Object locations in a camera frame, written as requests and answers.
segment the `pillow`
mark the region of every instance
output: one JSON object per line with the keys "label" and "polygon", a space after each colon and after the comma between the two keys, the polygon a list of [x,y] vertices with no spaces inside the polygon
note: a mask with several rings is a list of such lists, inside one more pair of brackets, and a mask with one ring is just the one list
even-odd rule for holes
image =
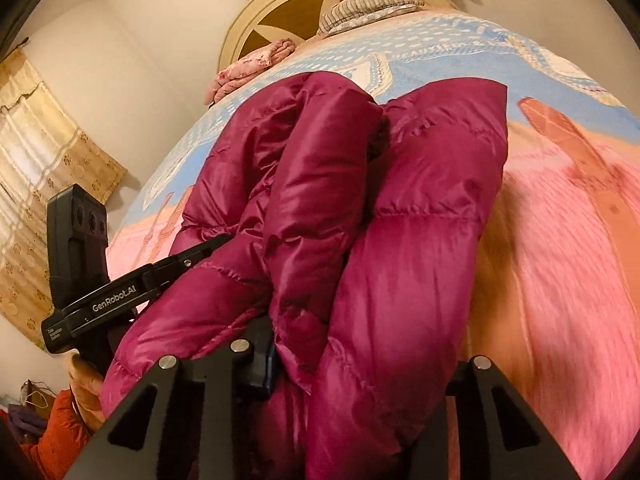
{"label": "pillow", "polygon": [[318,34],[328,34],[329,31],[348,22],[353,18],[359,18],[365,14],[376,12],[377,10],[397,7],[402,5],[423,6],[423,0],[343,0],[334,5],[328,12],[320,17],[318,23]]}
{"label": "pillow", "polygon": [[376,10],[375,12],[370,12],[369,14],[365,14],[364,16],[359,16],[357,18],[349,20],[348,22],[342,22],[340,25],[336,25],[329,31],[326,36],[334,36],[335,34],[346,32],[347,30],[351,30],[352,28],[362,27],[363,25],[368,25],[369,23],[379,22],[380,20],[384,20],[386,18],[400,16],[401,14],[415,12],[416,10],[420,10],[420,6],[414,4],[398,5],[394,7],[387,7],[386,9]]}

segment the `pink blanket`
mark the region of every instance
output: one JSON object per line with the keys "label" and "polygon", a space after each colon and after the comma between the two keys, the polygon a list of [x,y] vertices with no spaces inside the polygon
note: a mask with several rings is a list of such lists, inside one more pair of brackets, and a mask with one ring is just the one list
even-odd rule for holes
{"label": "pink blanket", "polygon": [[204,95],[204,104],[217,103],[225,95],[238,90],[251,79],[256,78],[268,68],[290,56],[295,49],[295,43],[286,39],[274,41],[267,46],[250,52],[242,59],[226,67],[222,72],[219,72],[216,78],[209,83]]}

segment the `floral curtain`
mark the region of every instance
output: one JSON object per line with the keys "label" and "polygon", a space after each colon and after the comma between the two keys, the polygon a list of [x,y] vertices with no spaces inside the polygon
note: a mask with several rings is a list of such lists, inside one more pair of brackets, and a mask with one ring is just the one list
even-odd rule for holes
{"label": "floral curtain", "polygon": [[47,201],[80,184],[104,203],[125,174],[20,49],[0,63],[0,314],[41,348],[40,323],[52,312]]}

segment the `purple cloth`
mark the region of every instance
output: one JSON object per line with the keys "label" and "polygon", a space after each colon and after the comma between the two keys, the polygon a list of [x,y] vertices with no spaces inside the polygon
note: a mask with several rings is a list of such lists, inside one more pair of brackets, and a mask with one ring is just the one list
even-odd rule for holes
{"label": "purple cloth", "polygon": [[172,252],[234,238],[124,336],[105,413],[162,355],[204,356],[268,314],[287,373],[248,415],[255,470],[393,472],[455,370],[506,137],[506,88],[483,79],[382,106],[327,72],[252,96],[206,160]]}
{"label": "purple cloth", "polygon": [[27,406],[9,404],[7,407],[7,426],[18,442],[25,434],[40,438],[47,429],[47,421]]}

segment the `wooden headboard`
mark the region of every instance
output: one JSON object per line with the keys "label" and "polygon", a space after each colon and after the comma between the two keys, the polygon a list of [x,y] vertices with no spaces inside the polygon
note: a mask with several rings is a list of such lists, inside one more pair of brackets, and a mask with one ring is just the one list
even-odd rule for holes
{"label": "wooden headboard", "polygon": [[[313,37],[320,16],[342,0],[250,0],[226,34],[218,69],[271,41],[296,44]],[[456,8],[450,0],[424,0],[428,6]]]}

